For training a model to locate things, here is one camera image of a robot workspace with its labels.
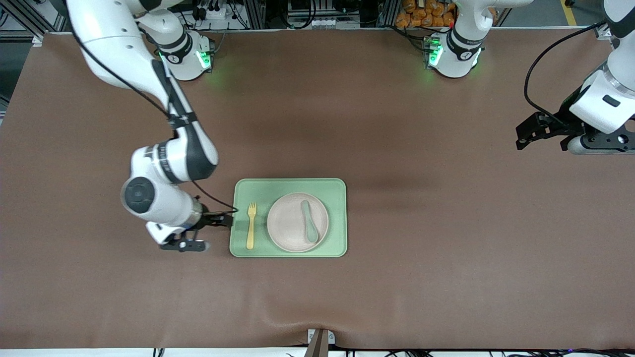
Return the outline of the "light green rectangular tray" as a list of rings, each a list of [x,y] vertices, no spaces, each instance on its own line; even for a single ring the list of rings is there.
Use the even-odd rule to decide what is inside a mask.
[[[315,249],[304,253],[285,252],[276,246],[267,232],[267,215],[273,203],[293,192],[317,197],[329,213],[329,229]],[[257,203],[254,248],[247,249],[248,206]],[[235,187],[234,203],[240,210],[234,215],[229,250],[240,258],[339,258],[348,249],[346,185],[339,178],[246,178]]]

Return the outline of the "brown table cover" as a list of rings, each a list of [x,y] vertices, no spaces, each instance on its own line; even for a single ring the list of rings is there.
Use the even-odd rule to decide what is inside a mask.
[[[635,349],[635,155],[523,151],[522,84],[566,30],[494,30],[426,70],[392,30],[236,32],[182,84],[219,152],[200,185],[335,177],[340,258],[159,249],[123,208],[132,152],[172,136],[70,35],[32,48],[0,127],[0,348]]]

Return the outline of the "white power strip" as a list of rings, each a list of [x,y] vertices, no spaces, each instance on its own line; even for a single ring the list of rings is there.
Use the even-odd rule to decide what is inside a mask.
[[[192,15],[195,20],[219,20],[225,21],[232,18],[232,13],[226,6],[221,6],[218,11],[208,9],[206,7],[195,7],[192,10]]]

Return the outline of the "yellow plastic fork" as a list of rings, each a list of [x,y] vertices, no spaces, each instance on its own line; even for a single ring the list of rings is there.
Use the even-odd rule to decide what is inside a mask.
[[[247,233],[247,242],[246,249],[254,248],[254,226],[255,226],[255,217],[257,215],[257,203],[251,202],[248,206],[248,233]]]

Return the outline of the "grey-green plastic spoon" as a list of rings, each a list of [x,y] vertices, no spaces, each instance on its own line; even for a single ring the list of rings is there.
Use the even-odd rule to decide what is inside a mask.
[[[315,222],[313,221],[313,218],[311,215],[310,203],[309,201],[304,200],[300,203],[300,206],[302,208],[302,212],[303,212],[304,220],[305,220],[306,238],[308,242],[316,243],[318,242],[318,239],[319,239],[319,233],[317,231]]]

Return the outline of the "beige round plate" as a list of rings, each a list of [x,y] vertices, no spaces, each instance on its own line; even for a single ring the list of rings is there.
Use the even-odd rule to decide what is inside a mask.
[[[300,203],[309,201],[311,215],[319,233],[316,243],[308,242],[305,220]],[[317,197],[304,192],[293,192],[280,197],[268,211],[267,232],[273,243],[285,252],[304,253],[317,248],[329,229],[329,213]]]

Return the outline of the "pile of orange items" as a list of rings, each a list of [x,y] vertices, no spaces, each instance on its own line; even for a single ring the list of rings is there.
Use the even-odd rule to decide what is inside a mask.
[[[459,16],[459,8],[453,0],[401,0],[401,10],[395,26],[406,27],[453,27]]]

